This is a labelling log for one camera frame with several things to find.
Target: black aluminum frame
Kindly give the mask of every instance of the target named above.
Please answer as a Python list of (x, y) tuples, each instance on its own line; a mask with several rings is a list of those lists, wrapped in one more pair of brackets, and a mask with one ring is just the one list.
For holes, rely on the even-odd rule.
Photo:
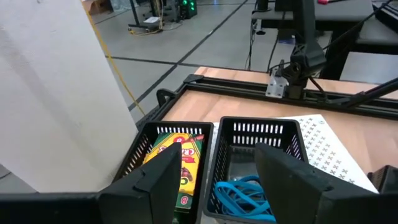
[(148, 120), (161, 120), (187, 90), (397, 121), (398, 100), (379, 98), (397, 90), (397, 83), (393, 81), (394, 80), (389, 81), (372, 90), (356, 95), (326, 92), (329, 100), (328, 102), (322, 102), (319, 98), (322, 98), (323, 95), (320, 91), (316, 90), (306, 90), (308, 96), (303, 100), (273, 98), (266, 96), (266, 84), (210, 78), (204, 77), (203, 75), (191, 74), (183, 81), (182, 85), (176, 91), (166, 89), (157, 90), (156, 94), (159, 105), (147, 114), (146, 117), (137, 122), (137, 126), (140, 127), (142, 123)]

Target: white wall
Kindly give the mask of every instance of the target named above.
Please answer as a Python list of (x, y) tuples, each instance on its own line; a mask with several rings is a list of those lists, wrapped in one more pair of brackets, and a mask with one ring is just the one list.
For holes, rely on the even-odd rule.
[(136, 127), (80, 0), (0, 1), (0, 164), (39, 192), (106, 187)]

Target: blue rubber band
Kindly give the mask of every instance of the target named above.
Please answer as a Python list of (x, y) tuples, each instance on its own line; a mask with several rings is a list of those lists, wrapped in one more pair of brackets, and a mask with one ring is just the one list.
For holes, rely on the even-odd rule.
[[(243, 177), (237, 181), (217, 182), (215, 195), (221, 202), (221, 211), (225, 215), (276, 222), (270, 212), (271, 208), (266, 200), (265, 193), (260, 185), (250, 184), (249, 181), (259, 183), (257, 176)], [(254, 207), (251, 211), (245, 211), (243, 206)]]

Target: black plastic basket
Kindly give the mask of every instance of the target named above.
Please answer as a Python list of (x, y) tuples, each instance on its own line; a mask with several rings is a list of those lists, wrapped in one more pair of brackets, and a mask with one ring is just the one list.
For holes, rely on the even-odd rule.
[(190, 212), (183, 218), (187, 223), (200, 223), (201, 209), (204, 202), (207, 167), (210, 157), (211, 139), (213, 137), (213, 123), (203, 122), (174, 122), (158, 121), (147, 122), (137, 134), (129, 151), (127, 152), (113, 182), (123, 178), (144, 162), (145, 155), (152, 150), (160, 133), (188, 133), (204, 134), (201, 149), (201, 159), (198, 167), (195, 193)]
[(222, 224), (267, 223), (223, 215), (221, 203), (214, 192), (215, 185), (219, 181), (257, 174), (254, 163), (254, 146), (257, 142), (281, 148), (287, 154), (308, 162), (300, 125), (297, 121), (222, 117), (206, 186), (206, 204), (203, 208), (205, 215), (215, 218)]

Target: concrete floor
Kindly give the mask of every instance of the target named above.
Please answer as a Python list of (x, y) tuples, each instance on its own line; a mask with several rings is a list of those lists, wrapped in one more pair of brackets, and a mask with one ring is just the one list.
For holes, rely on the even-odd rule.
[[(127, 24), (134, 23), (131, 11), (105, 12), (93, 16), (111, 56), (124, 76), (129, 89), (139, 99), (145, 112), (157, 105), (155, 93), (159, 88), (175, 90), (185, 77), (199, 65), (243, 69), (249, 51), (249, 23), (255, 0), (198, 0), (198, 15), (183, 21), (175, 30), (159, 34), (134, 36)], [(149, 7), (137, 8), (138, 14)], [(266, 30), (256, 36), (252, 53), (252, 69), (264, 71), (269, 60), (276, 30)], [(329, 41), (330, 33), (319, 39)], [(272, 65), (290, 57), (293, 45), (278, 44)], [(396, 55), (350, 53), (341, 76), (342, 80), (383, 83), (396, 77)], [(135, 121), (143, 115), (132, 106), (132, 100), (115, 76)], [(0, 173), (7, 170), (0, 167)], [(0, 193), (34, 192), (13, 174), (0, 179)]]

